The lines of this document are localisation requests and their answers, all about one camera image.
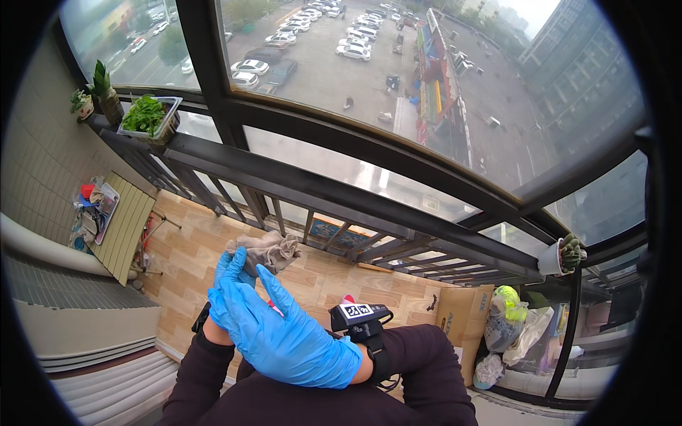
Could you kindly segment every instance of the dark sleeve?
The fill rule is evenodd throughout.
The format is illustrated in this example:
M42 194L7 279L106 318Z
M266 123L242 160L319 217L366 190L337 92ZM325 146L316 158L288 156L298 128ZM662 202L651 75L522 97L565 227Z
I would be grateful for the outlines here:
M444 332L429 324L396 327L383 333L391 372L402 374L410 408L442 424L477 425L461 366Z
M175 387L158 425L195 424L220 397L234 355L234 346L216 345L202 331L197 333L180 363Z

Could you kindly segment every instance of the white pot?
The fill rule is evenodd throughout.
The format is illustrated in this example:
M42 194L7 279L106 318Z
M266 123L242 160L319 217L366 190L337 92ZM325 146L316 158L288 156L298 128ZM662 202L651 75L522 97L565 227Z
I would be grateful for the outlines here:
M559 244L561 241L563 238L538 253L537 269L542 275L565 275L561 273L561 263L559 263Z
M88 95L87 96L88 101L85 103L85 105L81 106L76 112L78 113L78 116L82 119L85 120L87 117L90 117L90 114L95 110L95 106L92 104L92 96Z

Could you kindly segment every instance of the cardboard box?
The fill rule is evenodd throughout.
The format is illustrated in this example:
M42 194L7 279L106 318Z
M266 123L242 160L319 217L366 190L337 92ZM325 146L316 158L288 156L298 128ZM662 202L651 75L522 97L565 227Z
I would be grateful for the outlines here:
M455 352L460 355L465 386L473 384L473 363L486 330L494 289L494 284L441 288L436 325L443 329Z

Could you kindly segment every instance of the blue glove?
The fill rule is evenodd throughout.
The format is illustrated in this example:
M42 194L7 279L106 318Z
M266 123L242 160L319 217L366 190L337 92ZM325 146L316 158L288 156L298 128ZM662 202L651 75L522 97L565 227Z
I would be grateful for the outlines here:
M213 321L230 333L246 361L264 376L306 387L348 386L362 362L360 349L348 336L332 338L263 265L256 267L258 275L284 317L249 285L233 279L246 259L241 250L219 288L209 289Z
M231 262L232 256L230 256L227 252L222 252L220 259L218 259L218 264L216 265L216 273L213 275L213 288L218 288L219 285L218 283L220 282L222 276L225 274L225 271L227 271L227 269L229 268ZM241 267L236 277L237 277L236 280L238 282L243 282L245 284L248 284L252 288L256 288L256 278L252 277L245 271L241 270Z

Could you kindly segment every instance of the potted plant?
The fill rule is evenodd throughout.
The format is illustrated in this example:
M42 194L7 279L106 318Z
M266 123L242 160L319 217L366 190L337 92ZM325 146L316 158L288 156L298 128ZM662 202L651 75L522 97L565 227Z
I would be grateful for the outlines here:
M585 259L584 245L571 233L537 255L537 268L542 275L566 275L575 272Z
M109 124L114 125L121 122L123 118L123 106L116 91L111 87L109 73L106 72L104 64L98 59L93 74L93 84L88 85L91 95L97 96L100 107Z
M69 111L73 114L78 112L78 116L85 120L90 117L90 114L95 110L95 106L92 104L92 96L86 95L84 91L76 89L71 93L71 108Z
M180 125L177 107L181 97L144 95L135 99L119 126L118 134L149 144L165 145Z

